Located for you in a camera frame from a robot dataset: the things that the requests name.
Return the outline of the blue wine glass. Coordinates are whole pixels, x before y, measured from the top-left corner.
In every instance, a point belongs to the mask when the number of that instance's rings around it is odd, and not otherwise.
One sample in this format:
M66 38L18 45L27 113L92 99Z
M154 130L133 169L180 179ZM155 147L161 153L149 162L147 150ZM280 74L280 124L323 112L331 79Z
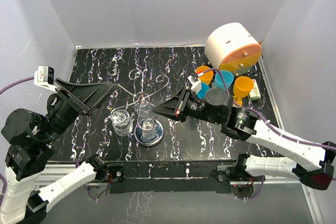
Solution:
M229 89L230 86L232 85L233 81L234 81L233 74L231 72L229 72L229 71L226 71L226 70L221 70L220 72L221 72L222 77L223 77L223 79L225 81L226 88L224 86L224 83L222 82L222 79L221 79L219 73L216 73L216 75L215 75L214 86L222 88L222 89Z
M209 86L206 83L201 83L201 89L196 94L199 99L204 99L206 92L209 90Z

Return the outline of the clear ribbed wine glass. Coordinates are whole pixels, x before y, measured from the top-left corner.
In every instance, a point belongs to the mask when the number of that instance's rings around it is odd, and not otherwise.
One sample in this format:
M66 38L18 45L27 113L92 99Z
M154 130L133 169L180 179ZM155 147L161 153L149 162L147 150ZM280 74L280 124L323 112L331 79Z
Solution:
M137 123L134 131L139 141L149 142L155 138L156 122L152 109L153 105L148 101L141 101L135 108Z

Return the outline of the yellow wine glass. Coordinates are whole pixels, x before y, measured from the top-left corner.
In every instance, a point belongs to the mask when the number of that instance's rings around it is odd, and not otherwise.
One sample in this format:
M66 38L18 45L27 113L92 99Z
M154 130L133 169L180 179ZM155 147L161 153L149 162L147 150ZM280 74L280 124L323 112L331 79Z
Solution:
M210 69L210 67L208 67L208 66L199 66L196 69L196 74L202 73L202 75L199 77L199 79L201 80L202 83L210 85L210 83L212 82L214 73L213 73L213 71L205 72L208 69Z
M233 86L234 102L236 105L243 105L243 98L249 95L253 87L254 83L251 78L246 76L236 78Z

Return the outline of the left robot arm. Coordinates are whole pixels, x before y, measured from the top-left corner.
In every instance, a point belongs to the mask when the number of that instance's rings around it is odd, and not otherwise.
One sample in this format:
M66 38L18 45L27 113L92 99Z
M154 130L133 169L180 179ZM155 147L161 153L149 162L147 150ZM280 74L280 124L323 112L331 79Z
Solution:
M48 89L47 114L16 109L1 130L8 141L5 173L1 174L1 223L41 223L47 212L77 188L108 177L108 164L93 155L75 170L44 189L35 182L54 154L51 145L80 115L99 109L113 89L113 83L76 84L56 79L35 85Z

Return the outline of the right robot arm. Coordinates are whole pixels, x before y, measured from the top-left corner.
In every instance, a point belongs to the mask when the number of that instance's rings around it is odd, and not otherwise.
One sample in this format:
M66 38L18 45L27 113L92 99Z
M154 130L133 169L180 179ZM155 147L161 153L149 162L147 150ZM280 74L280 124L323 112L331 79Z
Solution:
M285 177L317 190L326 190L333 180L335 143L314 143L289 134L270 124L258 111L234 106L233 97L221 88L209 89L203 99L182 88L152 111L175 121L184 122L190 116L220 125L221 132L227 137L254 143L281 155L240 154L235 166L227 172L228 179Z

